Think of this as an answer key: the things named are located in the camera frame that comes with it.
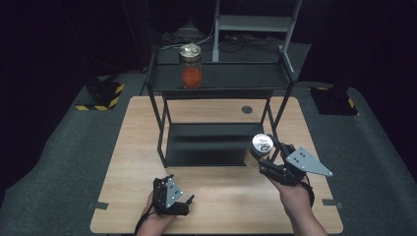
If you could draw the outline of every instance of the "dark background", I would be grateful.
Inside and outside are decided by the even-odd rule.
[[[129,27],[121,2],[133,4],[128,9],[141,12],[137,19],[130,18],[137,30]],[[0,3],[1,194],[36,165],[45,142],[86,81],[146,70],[149,48],[145,30],[140,30],[146,28],[140,17],[151,26],[159,18],[142,12],[139,2]],[[234,12],[240,3],[223,2],[229,5],[223,6],[226,12]],[[274,14],[274,6],[279,4],[265,1],[269,7],[261,8],[251,2],[242,1],[238,13]],[[206,5],[193,7],[203,11],[212,6],[208,1],[201,4]],[[283,6],[279,14],[292,7],[290,1]],[[413,0],[306,0],[293,37],[295,42],[313,43],[299,80],[337,84],[341,73],[349,71],[349,83],[367,99],[414,178],[416,18]],[[200,20],[199,27],[207,27],[203,19],[195,20]]]

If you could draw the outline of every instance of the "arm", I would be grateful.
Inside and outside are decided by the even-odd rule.
[[[148,209],[152,204],[152,193],[149,194],[148,197],[148,204],[145,206],[144,211],[142,214],[148,211]],[[148,219],[145,220],[142,226],[139,228],[138,233],[136,236],[159,236],[163,233],[163,231],[171,224],[172,221],[177,217],[177,215],[158,215],[157,213],[153,213],[155,210],[150,210],[150,216]]]
[[[314,216],[310,206],[309,194],[301,185],[284,186],[274,180],[269,180],[279,191],[281,202],[296,236],[328,235]]]

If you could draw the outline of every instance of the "wooden table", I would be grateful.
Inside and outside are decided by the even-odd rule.
[[[272,113],[281,97],[271,100]],[[156,98],[158,107],[162,99]],[[263,100],[208,99],[169,101],[175,122],[254,122],[264,109]],[[250,105],[253,113],[241,108]],[[265,122],[270,133],[270,124]],[[277,127],[281,142],[304,147],[317,156],[297,99],[291,97]],[[90,229],[94,233],[133,233],[141,217],[154,178],[174,174],[184,191],[178,202],[195,195],[187,216],[179,216],[165,231],[170,234],[291,233],[291,224],[276,188],[257,169],[246,166],[192,166],[163,168],[156,151],[158,127],[146,96],[132,97],[98,199],[107,209],[96,208]],[[328,233],[343,230],[326,177],[309,175],[316,194],[313,211]]]

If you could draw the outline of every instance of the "gray carpet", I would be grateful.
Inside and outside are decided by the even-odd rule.
[[[177,59],[176,49],[169,50],[160,52],[162,62]],[[220,61],[276,59],[276,45],[220,53]],[[120,74],[116,81],[125,88],[112,110],[68,107],[37,166],[7,190],[0,235],[94,235],[89,230],[91,204],[98,200],[129,99],[140,95],[145,78]],[[363,96],[354,88],[348,92],[359,116],[324,116],[308,90],[317,86],[326,85],[299,83],[292,95],[300,102],[321,161],[334,173],[328,183],[342,205],[340,235],[415,235],[417,185]]]

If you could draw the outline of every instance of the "white top shelf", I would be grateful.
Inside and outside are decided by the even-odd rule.
[[[287,32],[291,23],[290,17],[258,17],[220,15],[220,30],[246,31],[282,31]]]

